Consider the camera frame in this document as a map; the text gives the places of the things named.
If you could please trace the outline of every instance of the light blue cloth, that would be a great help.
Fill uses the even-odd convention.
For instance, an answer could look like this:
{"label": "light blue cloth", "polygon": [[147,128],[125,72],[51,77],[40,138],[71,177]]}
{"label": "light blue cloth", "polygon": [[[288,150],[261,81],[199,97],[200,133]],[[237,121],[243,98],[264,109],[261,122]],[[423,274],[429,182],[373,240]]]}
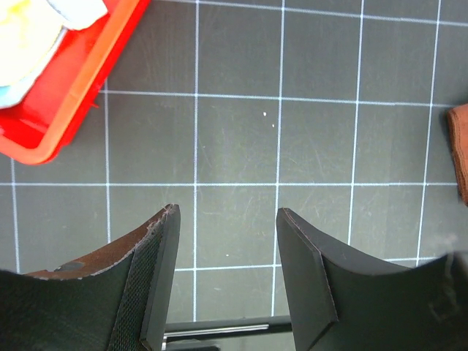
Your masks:
{"label": "light blue cloth", "polygon": [[36,79],[41,75],[44,68],[46,68],[53,55],[56,53],[66,32],[67,30],[65,28],[60,31],[49,52],[41,59],[40,63],[38,63],[31,73],[11,86],[0,86],[0,108],[13,107],[23,100],[29,89],[34,85]]}

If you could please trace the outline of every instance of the folded brown fabric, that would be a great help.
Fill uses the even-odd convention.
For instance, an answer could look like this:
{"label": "folded brown fabric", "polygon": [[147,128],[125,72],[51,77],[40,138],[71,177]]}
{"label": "folded brown fabric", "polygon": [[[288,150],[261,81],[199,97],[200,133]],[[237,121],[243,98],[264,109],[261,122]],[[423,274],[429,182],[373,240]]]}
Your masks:
{"label": "folded brown fabric", "polygon": [[468,206],[468,104],[448,112],[448,126],[458,190]]}

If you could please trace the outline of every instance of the grid pattern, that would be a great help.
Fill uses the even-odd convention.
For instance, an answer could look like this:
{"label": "grid pattern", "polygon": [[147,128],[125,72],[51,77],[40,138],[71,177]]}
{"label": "grid pattern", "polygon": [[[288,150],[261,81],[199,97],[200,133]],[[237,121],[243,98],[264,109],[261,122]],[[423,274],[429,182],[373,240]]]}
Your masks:
{"label": "grid pattern", "polygon": [[[432,5],[426,13],[426,7],[412,12],[400,1],[389,8],[377,5],[376,10],[375,1],[356,0],[350,1],[355,3],[351,12],[345,4],[324,10],[319,3],[155,0],[98,98],[103,108],[90,113],[75,145],[39,170],[0,158],[0,203],[11,207],[0,219],[12,223],[0,226],[12,233],[11,242],[3,245],[0,239],[0,244],[14,252],[2,250],[2,256],[13,257],[13,264],[6,258],[0,259],[0,265],[24,272],[35,268],[37,261],[51,266],[62,263],[124,234],[121,231],[127,226],[144,219],[154,198],[185,202],[190,214],[182,208],[185,222],[170,307],[170,318],[184,321],[284,311],[273,228],[281,206],[291,207],[344,242],[402,265],[415,266],[451,249],[468,248],[461,236],[468,216],[457,200],[445,127],[440,123],[448,108],[463,102],[466,86],[453,80],[468,72],[462,59],[468,48],[457,45],[454,50],[459,52],[449,57],[438,54],[455,46],[451,38],[468,34],[468,23],[457,17],[462,6],[450,0],[427,1]],[[345,34],[337,32],[334,37],[331,29],[341,25],[349,32],[343,42],[339,38]],[[297,26],[323,33],[317,42],[305,43]],[[381,27],[390,30],[381,34]],[[411,44],[411,38],[409,44],[403,38],[411,37],[410,33],[421,42],[415,70],[429,67],[420,77],[412,77],[408,70],[411,55],[402,56],[405,45]],[[390,47],[374,47],[375,37]],[[153,41],[162,46],[160,51],[153,51]],[[224,53],[226,42],[238,45],[238,53]],[[329,48],[327,42],[334,46]],[[264,46],[255,51],[258,45]],[[321,62],[317,50],[307,51],[313,45],[320,45],[324,53],[337,53],[338,58],[326,56]],[[395,57],[380,67],[383,76],[376,76],[369,57],[379,61],[375,57],[387,49]],[[248,50],[267,53],[250,71],[249,62],[242,61]],[[340,56],[354,58],[340,61]],[[235,68],[237,61],[240,68]],[[316,62],[312,73],[307,71]],[[297,74],[295,67],[303,71]],[[458,72],[448,67],[458,67]],[[244,70],[248,73],[239,78]],[[238,110],[250,118],[248,129],[235,124],[243,118],[236,114]],[[260,111],[255,121],[252,111]],[[148,116],[162,116],[157,121],[161,127],[151,129]],[[173,123],[166,122],[171,118]],[[413,130],[413,125],[424,130]],[[165,135],[157,134],[161,129]],[[317,129],[321,133],[310,138]],[[404,134],[407,129],[411,135]],[[101,133],[101,139],[88,137],[94,132]],[[338,140],[328,143],[334,135]],[[383,146],[373,137],[383,140]],[[420,137],[423,145],[413,143],[413,137]],[[136,139],[149,148],[135,146]],[[184,147],[177,149],[171,139]],[[253,146],[247,151],[239,146],[249,143]],[[399,151],[398,144],[412,149]],[[213,150],[220,150],[228,162]],[[155,160],[146,155],[151,151],[157,154]],[[168,170],[157,167],[159,158],[161,165],[166,161]],[[238,165],[239,159],[245,164]],[[11,171],[8,175],[2,171],[6,167]],[[51,204],[44,203],[47,197]],[[94,217],[86,232],[107,235],[86,234],[82,243],[74,243],[63,254],[42,259],[67,245],[67,237],[61,241],[53,236],[50,248],[46,245],[44,252],[35,252],[29,248],[47,239],[23,233],[35,229],[37,222],[51,235],[67,231],[65,220],[62,227],[43,223],[49,220],[49,212],[58,211],[69,198],[81,218]],[[34,214],[38,206],[40,215]],[[135,206],[141,206],[140,216]],[[253,214],[248,214],[250,207]],[[239,233],[233,240],[230,230],[251,230],[254,235],[243,238]],[[218,231],[222,239],[216,236]],[[223,247],[223,241],[229,247]],[[245,310],[243,304],[249,303],[242,300],[241,290],[268,296],[268,305],[263,301],[251,306],[252,312]],[[217,306],[213,314],[205,301]],[[232,310],[225,308],[230,303]]]}

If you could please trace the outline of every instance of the white grid line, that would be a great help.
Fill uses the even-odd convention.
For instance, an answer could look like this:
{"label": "white grid line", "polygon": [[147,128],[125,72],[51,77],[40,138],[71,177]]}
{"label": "white grid line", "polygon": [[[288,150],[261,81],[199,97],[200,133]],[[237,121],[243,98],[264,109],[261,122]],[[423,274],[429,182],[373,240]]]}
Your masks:
{"label": "white grid line", "polygon": [[[315,99],[309,97],[274,97],[268,95],[240,95],[240,94],[204,94],[204,93],[178,93],[166,91],[130,91],[130,90],[102,90],[108,94],[122,94],[122,95],[143,95],[149,97],[198,97],[208,99],[246,99],[246,100],[273,100],[273,101],[292,101],[292,102],[322,102],[326,104],[343,104],[343,105],[356,105],[356,100],[347,99]],[[367,101],[358,100],[359,105],[371,106],[402,106],[402,107],[430,107],[431,104],[425,102],[404,102],[404,101]],[[433,107],[452,108],[455,105],[448,104],[432,104]]]}
{"label": "white grid line", "polygon": [[15,160],[10,159],[10,167],[12,174],[12,207],[13,207],[13,232],[15,235],[15,264],[16,273],[21,272],[20,266],[20,239],[18,234],[18,204],[16,203],[16,172],[15,172]]}
{"label": "white grid line", "polygon": [[[295,7],[280,7],[280,6],[269,6],[269,5],[258,5],[258,4],[240,4],[235,2],[220,2],[220,1],[209,1],[209,0],[160,0],[167,2],[179,2],[185,4],[202,4],[220,7],[240,7],[243,9],[254,9],[254,10],[270,10],[270,11],[282,11],[304,13],[309,15],[324,15],[333,17],[344,17],[344,18],[361,18],[358,13],[349,12],[334,12],[325,10],[312,10],[312,9],[301,9]],[[408,17],[391,17],[391,16],[379,16],[379,15],[363,15],[364,20],[382,20],[388,22],[407,22],[407,23],[420,23],[420,24],[431,24],[440,26],[458,26],[468,27],[468,23],[455,22],[451,20],[429,20],[424,18],[408,18]]]}
{"label": "white grid line", "polygon": [[105,130],[105,204],[107,217],[107,243],[111,242],[110,237],[110,171],[109,171],[109,99],[107,94],[107,80],[104,82],[104,130]]}
{"label": "white grid line", "polygon": [[[420,260],[435,260],[438,257],[420,257]],[[399,258],[385,258],[386,262],[405,262],[405,261],[416,261],[416,257],[399,257]],[[193,272],[193,271],[231,271],[231,270],[246,270],[246,269],[257,269],[257,268],[281,268],[281,264],[273,265],[227,265],[217,267],[198,267],[198,268],[176,268],[176,272]]]}
{"label": "white grid line", "polygon": [[352,232],[352,207],[354,205],[354,186],[356,174],[356,149],[358,148],[358,121],[359,121],[359,89],[361,87],[361,54],[363,47],[363,14],[364,0],[361,0],[361,19],[359,21],[359,49],[358,49],[358,76],[356,80],[356,101],[354,116],[354,140],[352,144],[352,171],[351,171],[351,194],[350,194],[350,215],[348,221],[348,245],[351,245]]}
{"label": "white grid line", "polygon": [[[0,183],[0,186],[12,186],[13,183]],[[82,186],[82,187],[193,187],[195,183],[14,183],[15,186]],[[278,183],[279,186],[352,186],[352,183]],[[361,186],[456,186],[456,182],[431,183],[354,183],[354,187]],[[204,187],[236,187],[236,186],[276,186],[276,183],[197,183]]]}
{"label": "white grid line", "polygon": [[416,265],[419,265],[419,254],[420,254],[420,249],[421,249],[421,234],[423,231],[424,200],[426,199],[427,165],[429,163],[429,144],[431,142],[432,102],[434,101],[434,81],[435,81],[436,63],[437,63],[437,44],[439,42],[439,19],[440,19],[441,3],[442,3],[442,0],[439,0],[439,5],[437,8],[436,34],[435,34],[435,40],[434,40],[434,57],[432,60],[431,103],[429,106],[429,117],[428,117],[428,124],[427,124],[426,159],[424,161],[424,185],[423,185],[423,196],[421,198],[421,213],[420,213],[420,218],[419,218],[418,251],[416,255]]}
{"label": "white grid line", "polygon": [[195,5],[195,82],[194,82],[194,154],[193,154],[193,311],[197,321],[197,182],[198,182],[198,59],[200,49],[200,3]]}
{"label": "white grid line", "polygon": [[276,211],[279,203],[279,164],[281,161],[281,123],[282,123],[282,96],[283,96],[283,65],[284,65],[284,1],[282,0],[281,12],[281,34],[279,44],[279,86],[278,86],[278,137],[276,141],[276,183],[275,183],[275,212],[273,216],[274,234],[273,234],[273,269],[271,277],[271,316],[275,315],[275,294],[276,294],[276,245],[278,243],[278,233],[276,231]]}

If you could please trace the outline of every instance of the brown cloth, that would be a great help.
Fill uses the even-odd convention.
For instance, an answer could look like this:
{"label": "brown cloth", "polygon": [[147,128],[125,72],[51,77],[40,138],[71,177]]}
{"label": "brown cloth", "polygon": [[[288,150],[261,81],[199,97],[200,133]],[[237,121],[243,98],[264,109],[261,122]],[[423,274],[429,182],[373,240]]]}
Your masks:
{"label": "brown cloth", "polygon": [[458,190],[468,206],[468,104],[448,112],[448,127]]}

